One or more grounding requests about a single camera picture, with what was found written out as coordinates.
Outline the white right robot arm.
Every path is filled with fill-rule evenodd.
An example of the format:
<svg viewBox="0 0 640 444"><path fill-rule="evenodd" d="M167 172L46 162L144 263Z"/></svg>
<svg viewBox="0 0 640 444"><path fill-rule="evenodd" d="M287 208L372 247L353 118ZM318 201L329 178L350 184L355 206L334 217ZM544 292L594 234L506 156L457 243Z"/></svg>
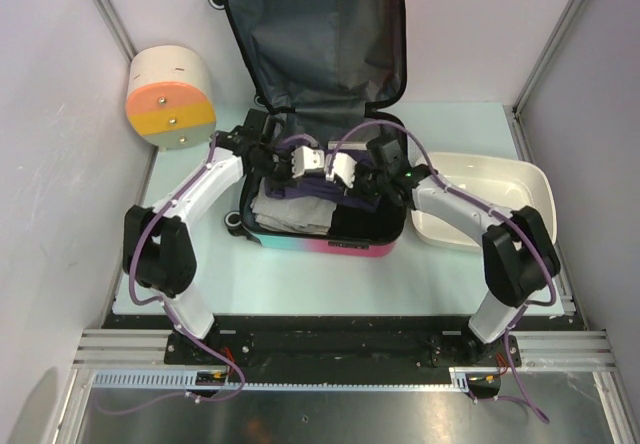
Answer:
<svg viewBox="0 0 640 444"><path fill-rule="evenodd" d="M451 183L429 160L412 166L389 135L369 140L366 148L373 163L355 167L355 191L435 216L479 245L487 293L468 320L471 334L461 340L461 352L473 365L486 364L497 353L496 340L527 307L557 300L553 278L560 263L541 214L484 200Z"/></svg>

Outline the pink and teal kids suitcase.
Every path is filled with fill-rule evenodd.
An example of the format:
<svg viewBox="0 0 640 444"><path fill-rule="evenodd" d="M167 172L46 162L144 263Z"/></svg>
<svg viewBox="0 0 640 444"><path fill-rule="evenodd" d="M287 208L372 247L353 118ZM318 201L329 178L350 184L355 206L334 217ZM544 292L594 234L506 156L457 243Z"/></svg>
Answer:
<svg viewBox="0 0 640 444"><path fill-rule="evenodd" d="M407 84L405 0L208 0L226 13L256 89L255 99L284 128L273 143L320 145L344 136L381 134L405 145L402 122L388 108ZM245 179L243 232L263 246L350 256L382 257L397 239L371 242L277 232L257 224L253 199L262 178Z"/></svg>

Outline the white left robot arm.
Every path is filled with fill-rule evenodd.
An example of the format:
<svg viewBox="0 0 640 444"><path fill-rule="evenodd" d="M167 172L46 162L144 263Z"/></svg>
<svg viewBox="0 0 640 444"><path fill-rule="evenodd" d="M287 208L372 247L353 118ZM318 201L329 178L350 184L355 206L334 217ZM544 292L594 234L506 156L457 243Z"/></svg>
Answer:
<svg viewBox="0 0 640 444"><path fill-rule="evenodd" d="M219 356L221 340L209 332L214 314L194 283L192 228L248 172L277 168L272 142L283 128L281 119L249 110L243 124L214 132L205 157L166 197L125 214L122 265L129 296L138 306L159 303L174 327L189 336L185 349L199 363Z"/></svg>

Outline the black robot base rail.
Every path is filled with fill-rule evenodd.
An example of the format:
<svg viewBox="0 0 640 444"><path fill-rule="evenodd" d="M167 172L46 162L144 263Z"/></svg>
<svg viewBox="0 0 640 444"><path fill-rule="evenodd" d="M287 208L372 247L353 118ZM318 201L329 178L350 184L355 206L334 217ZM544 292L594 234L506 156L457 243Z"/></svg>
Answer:
<svg viewBox="0 0 640 444"><path fill-rule="evenodd" d="M492 364L506 360L519 341L515 332L559 334L586 330L579 316L525 316L510 334L518 344L504 351L502 338L480 344L463 325L463 317L258 317L223 316L201 338L205 345L231 356L240 367L257 366L267 358L410 358L427 367ZM162 344L163 362L169 365L222 364L176 330L167 317L110 313L104 324L110 331L169 331Z"/></svg>

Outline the purple garment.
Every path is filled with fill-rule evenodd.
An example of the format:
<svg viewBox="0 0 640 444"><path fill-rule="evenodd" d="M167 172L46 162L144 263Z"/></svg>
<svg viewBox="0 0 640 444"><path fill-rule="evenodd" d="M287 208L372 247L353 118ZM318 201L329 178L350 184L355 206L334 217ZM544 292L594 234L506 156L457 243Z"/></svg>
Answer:
<svg viewBox="0 0 640 444"><path fill-rule="evenodd" d="M271 178L264 178L263 183L266 195L274 199L316 197L339 206L361 209L366 212L375 212L381 202L380 196L366 199L350 195L338 184L316 177L304 178L293 183L282 183Z"/></svg>

